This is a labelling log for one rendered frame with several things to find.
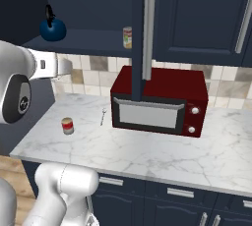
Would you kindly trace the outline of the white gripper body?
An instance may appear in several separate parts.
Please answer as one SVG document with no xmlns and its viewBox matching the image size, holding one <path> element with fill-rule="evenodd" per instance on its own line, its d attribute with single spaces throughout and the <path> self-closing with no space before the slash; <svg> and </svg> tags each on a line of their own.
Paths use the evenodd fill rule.
<svg viewBox="0 0 252 226">
<path fill-rule="evenodd" d="M 70 60 L 56 56 L 57 60 L 57 76 L 71 75 L 73 70 L 73 64 Z"/>
</svg>

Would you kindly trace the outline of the dark blue base cabinet door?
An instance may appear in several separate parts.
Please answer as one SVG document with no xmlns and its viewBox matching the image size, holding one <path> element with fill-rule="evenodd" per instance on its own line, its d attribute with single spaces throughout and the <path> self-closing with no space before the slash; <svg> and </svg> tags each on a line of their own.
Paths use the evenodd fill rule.
<svg viewBox="0 0 252 226">
<path fill-rule="evenodd" d="M 216 215 L 220 216 L 219 226 L 252 226 L 252 212 L 223 211 L 215 209 L 209 220 L 208 226 L 212 226 Z"/>
<path fill-rule="evenodd" d="M 199 226 L 203 212 L 209 219 L 209 208 L 146 198 L 144 226 Z"/>
<path fill-rule="evenodd" d="M 144 199 L 98 191 L 92 195 L 94 215 L 100 226 L 144 226 Z"/>
</svg>

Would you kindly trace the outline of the red and white can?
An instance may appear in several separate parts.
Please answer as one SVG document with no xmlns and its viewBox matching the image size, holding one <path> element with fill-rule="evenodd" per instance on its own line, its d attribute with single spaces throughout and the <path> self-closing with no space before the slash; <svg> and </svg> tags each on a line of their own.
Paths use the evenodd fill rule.
<svg viewBox="0 0 252 226">
<path fill-rule="evenodd" d="M 74 125 L 73 120 L 70 117 L 65 117 L 61 120 L 61 125 L 63 129 L 63 133 L 65 135 L 71 135 L 74 133 Z"/>
</svg>

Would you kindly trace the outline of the silver fork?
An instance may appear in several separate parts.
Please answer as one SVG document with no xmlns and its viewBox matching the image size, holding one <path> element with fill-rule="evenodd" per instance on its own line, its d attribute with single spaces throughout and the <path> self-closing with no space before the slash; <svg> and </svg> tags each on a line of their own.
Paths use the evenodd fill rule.
<svg viewBox="0 0 252 226">
<path fill-rule="evenodd" d="M 107 108 L 102 108 L 102 116 L 101 116 L 101 120 L 100 120 L 101 126 L 103 125 L 106 112 L 107 112 Z"/>
</svg>

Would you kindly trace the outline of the yellow and red can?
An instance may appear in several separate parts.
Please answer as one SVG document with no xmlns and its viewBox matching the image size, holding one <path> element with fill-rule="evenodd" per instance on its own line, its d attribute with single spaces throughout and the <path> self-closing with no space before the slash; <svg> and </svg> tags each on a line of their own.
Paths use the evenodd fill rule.
<svg viewBox="0 0 252 226">
<path fill-rule="evenodd" d="M 125 27 L 123 29 L 123 46 L 126 49 L 132 48 L 132 28 L 131 27 Z"/>
</svg>

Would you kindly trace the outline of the microwave door with window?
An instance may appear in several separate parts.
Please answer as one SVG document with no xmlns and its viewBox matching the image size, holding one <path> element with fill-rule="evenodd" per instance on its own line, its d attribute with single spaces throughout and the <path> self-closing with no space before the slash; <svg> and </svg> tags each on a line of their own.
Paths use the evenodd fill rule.
<svg viewBox="0 0 252 226">
<path fill-rule="evenodd" d="M 130 106 L 117 104 L 113 97 L 132 100 L 130 94 L 111 95 L 112 123 L 114 127 L 154 133 L 181 135 L 185 116 L 186 101 L 156 96 L 143 96 L 141 101 L 165 104 L 184 104 L 180 110 Z"/>
</svg>

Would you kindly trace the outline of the red microwave oven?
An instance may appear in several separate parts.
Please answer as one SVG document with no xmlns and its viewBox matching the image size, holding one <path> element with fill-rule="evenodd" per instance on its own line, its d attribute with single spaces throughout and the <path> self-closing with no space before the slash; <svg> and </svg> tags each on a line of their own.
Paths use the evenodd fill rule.
<svg viewBox="0 0 252 226">
<path fill-rule="evenodd" d="M 123 66 L 111 90 L 113 93 L 130 94 L 132 99 L 132 67 Z M 199 138 L 208 106 L 208 92 L 202 71 L 152 68 L 152 78 L 146 82 L 143 96 L 156 96 L 186 101 L 182 134 L 178 136 Z M 200 112 L 192 114 L 191 109 L 198 107 Z M 189 127 L 196 129 L 188 132 Z"/>
</svg>

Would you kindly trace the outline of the dark blue drawer front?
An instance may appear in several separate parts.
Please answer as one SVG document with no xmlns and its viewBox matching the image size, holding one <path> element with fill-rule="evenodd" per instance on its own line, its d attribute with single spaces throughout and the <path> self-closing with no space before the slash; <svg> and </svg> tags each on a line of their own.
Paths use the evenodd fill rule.
<svg viewBox="0 0 252 226">
<path fill-rule="evenodd" d="M 114 192 L 114 193 L 120 193 L 124 195 L 132 195 L 132 196 L 138 196 L 138 197 L 143 197 L 145 195 L 145 182 L 143 180 L 99 173 L 99 177 L 101 176 L 124 180 L 124 184 L 121 187 L 121 186 L 114 186 L 114 185 L 99 183 L 98 188 L 97 188 L 99 191 L 108 191 L 108 192 Z"/>
<path fill-rule="evenodd" d="M 185 190 L 194 192 L 194 198 L 185 198 L 179 196 L 173 196 L 167 194 L 167 188 Z M 204 191 L 189 187 L 182 187 L 182 186 L 174 186 L 170 184 L 163 184 L 157 182 L 146 182 L 146 197 L 147 198 L 155 198 L 155 199 L 162 199 L 162 200 L 169 200 L 179 203 L 186 203 L 186 204 L 193 204 L 197 206 L 203 206 L 211 208 L 214 206 L 218 194 L 215 192 Z"/>
<path fill-rule="evenodd" d="M 245 213 L 252 212 L 252 208 L 244 207 L 244 200 L 252 201 L 252 198 L 229 194 L 218 194 L 215 209 Z"/>
</svg>

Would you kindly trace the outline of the dark blue open wall cabinet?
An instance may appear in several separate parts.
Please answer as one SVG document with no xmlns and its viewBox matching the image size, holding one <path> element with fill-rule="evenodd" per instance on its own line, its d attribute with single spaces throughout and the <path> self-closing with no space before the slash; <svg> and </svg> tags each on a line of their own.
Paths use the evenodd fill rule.
<svg viewBox="0 0 252 226">
<path fill-rule="evenodd" d="M 47 4 L 65 24 L 65 38 L 50 42 L 39 34 L 27 43 L 16 45 L 67 54 L 131 55 L 123 47 L 123 29 L 132 25 L 132 0 L 47 0 Z"/>
</svg>

